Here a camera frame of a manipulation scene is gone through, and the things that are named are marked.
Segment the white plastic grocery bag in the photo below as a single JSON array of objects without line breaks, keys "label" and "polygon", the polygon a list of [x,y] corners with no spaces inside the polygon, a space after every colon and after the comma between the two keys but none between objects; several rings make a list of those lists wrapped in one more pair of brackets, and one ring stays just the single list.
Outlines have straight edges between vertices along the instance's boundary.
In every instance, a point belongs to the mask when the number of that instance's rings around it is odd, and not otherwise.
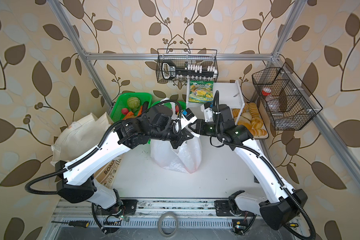
[{"label": "white plastic grocery bag", "polygon": [[151,140],[151,158],[161,168],[192,174],[202,162],[202,145],[199,137],[193,137],[173,149],[170,142]]}]

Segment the cream canvas tote bag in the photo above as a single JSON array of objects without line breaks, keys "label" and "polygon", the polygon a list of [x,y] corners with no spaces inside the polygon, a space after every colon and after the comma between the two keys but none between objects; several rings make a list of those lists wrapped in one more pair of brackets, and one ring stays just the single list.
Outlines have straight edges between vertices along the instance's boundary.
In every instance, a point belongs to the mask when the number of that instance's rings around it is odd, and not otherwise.
[{"label": "cream canvas tote bag", "polygon": [[[113,123],[114,121],[107,113],[99,118],[90,113],[73,122],[63,130],[52,146],[51,165],[54,166],[58,161],[70,162],[83,155],[100,142],[105,131]],[[112,188],[122,158],[123,155],[114,158],[94,174],[100,184],[109,189]]]}]

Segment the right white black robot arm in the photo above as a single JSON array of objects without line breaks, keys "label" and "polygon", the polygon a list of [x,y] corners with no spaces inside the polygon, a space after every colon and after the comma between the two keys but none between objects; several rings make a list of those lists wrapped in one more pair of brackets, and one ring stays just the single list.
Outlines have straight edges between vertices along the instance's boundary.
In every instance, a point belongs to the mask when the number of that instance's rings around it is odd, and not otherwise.
[{"label": "right white black robot arm", "polygon": [[[317,236],[314,224],[303,209],[308,196],[304,190],[296,190],[265,157],[251,132],[243,125],[236,125],[231,109],[220,104],[220,93],[215,92],[210,103],[210,113],[204,120],[196,120],[192,131],[201,136],[217,138],[220,147],[228,146],[249,167],[266,194],[266,200],[255,198],[244,191],[233,194],[234,208],[260,215],[273,230],[285,228],[300,240],[314,240]],[[289,222],[302,215],[309,227],[309,236],[294,231]]]}]

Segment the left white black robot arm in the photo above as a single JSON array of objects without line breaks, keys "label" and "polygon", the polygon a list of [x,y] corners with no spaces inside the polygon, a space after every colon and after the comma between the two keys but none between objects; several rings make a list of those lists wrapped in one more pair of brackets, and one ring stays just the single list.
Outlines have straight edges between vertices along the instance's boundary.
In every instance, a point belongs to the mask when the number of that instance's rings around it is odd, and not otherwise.
[{"label": "left white black robot arm", "polygon": [[105,210],[118,208],[122,205],[119,194],[101,185],[95,172],[150,140],[168,141],[177,149],[194,137],[187,126],[197,120],[195,114],[190,109],[179,109],[173,118],[166,103],[162,101],[135,118],[113,123],[97,145],[70,162],[59,161],[54,173],[29,181],[25,190],[35,195],[58,195],[72,204],[87,201]]}]

